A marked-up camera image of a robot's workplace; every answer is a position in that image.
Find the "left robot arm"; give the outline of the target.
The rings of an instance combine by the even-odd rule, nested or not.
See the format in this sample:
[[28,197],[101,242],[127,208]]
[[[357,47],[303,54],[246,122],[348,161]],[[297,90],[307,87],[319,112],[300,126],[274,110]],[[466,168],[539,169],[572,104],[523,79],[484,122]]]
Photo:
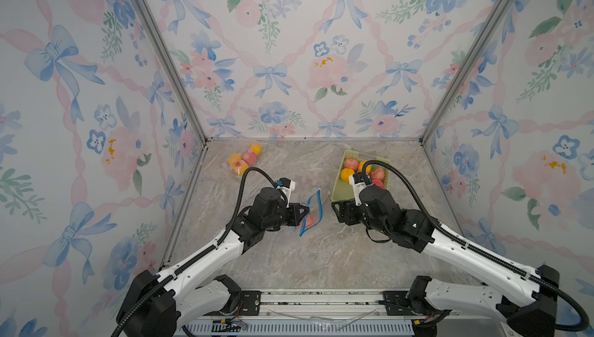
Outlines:
[[234,212],[206,246],[156,274],[144,270],[131,283],[113,335],[172,336],[201,316],[239,308],[241,288],[217,272],[258,244],[267,232],[298,227],[309,207],[289,202],[288,188],[263,188],[252,205]]

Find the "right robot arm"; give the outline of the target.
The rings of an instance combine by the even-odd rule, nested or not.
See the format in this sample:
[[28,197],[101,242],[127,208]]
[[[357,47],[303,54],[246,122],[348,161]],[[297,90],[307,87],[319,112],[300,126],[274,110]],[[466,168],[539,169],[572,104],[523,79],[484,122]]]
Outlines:
[[436,257],[481,281],[480,286],[453,284],[417,276],[406,295],[388,301],[388,309],[407,309],[416,315],[468,312],[505,322],[522,336],[555,334],[559,273],[550,267],[515,264],[503,256],[467,242],[420,210],[401,208],[391,193],[376,185],[357,185],[352,199],[333,202],[340,223],[362,224],[388,242]]

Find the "blue zipper clear bag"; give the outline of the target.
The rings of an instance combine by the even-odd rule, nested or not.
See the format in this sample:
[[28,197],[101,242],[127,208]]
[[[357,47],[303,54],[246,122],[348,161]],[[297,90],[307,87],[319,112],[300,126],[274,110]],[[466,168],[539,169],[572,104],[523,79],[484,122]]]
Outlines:
[[316,227],[323,219],[324,211],[323,211],[323,200],[321,189],[318,188],[306,201],[306,204],[309,207],[309,214],[315,217],[315,224],[312,227],[306,229],[304,227],[303,221],[301,222],[301,227],[299,229],[299,236],[303,237],[308,231],[312,230],[312,228]]

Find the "pink peach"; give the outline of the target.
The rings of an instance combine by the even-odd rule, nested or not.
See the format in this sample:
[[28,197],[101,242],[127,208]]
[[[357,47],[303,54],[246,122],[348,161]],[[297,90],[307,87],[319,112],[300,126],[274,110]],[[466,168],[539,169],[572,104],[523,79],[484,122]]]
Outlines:
[[242,160],[245,161],[250,167],[256,165],[257,159],[257,154],[255,154],[255,152],[252,150],[248,150],[242,155]]
[[308,229],[315,224],[315,217],[311,214],[308,214],[306,218],[303,220],[304,227]]

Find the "green plastic basket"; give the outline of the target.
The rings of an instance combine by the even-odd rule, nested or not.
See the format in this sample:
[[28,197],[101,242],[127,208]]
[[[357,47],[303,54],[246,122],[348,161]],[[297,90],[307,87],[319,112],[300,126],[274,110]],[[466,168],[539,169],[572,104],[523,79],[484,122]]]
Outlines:
[[[338,168],[337,177],[334,182],[334,189],[331,193],[331,201],[338,202],[354,198],[354,184],[356,174],[363,171],[364,164],[369,160],[378,160],[386,164],[390,161],[372,154],[365,154],[359,151],[347,150]],[[365,170],[371,182],[380,188],[387,189],[389,186],[388,170],[379,165],[369,165]]]

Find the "pink zipper clear bag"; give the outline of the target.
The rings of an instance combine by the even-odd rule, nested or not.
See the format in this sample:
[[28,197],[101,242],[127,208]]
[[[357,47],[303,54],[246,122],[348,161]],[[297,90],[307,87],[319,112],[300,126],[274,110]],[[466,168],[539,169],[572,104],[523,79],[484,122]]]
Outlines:
[[241,160],[242,155],[249,150],[250,144],[255,142],[262,145],[261,153],[258,155],[259,158],[265,149],[265,144],[263,142],[249,142],[248,140],[229,141],[213,156],[213,159],[207,163],[205,171],[213,172],[214,174],[219,175],[233,175],[239,179],[240,177],[236,176],[235,172],[233,171],[233,164]]

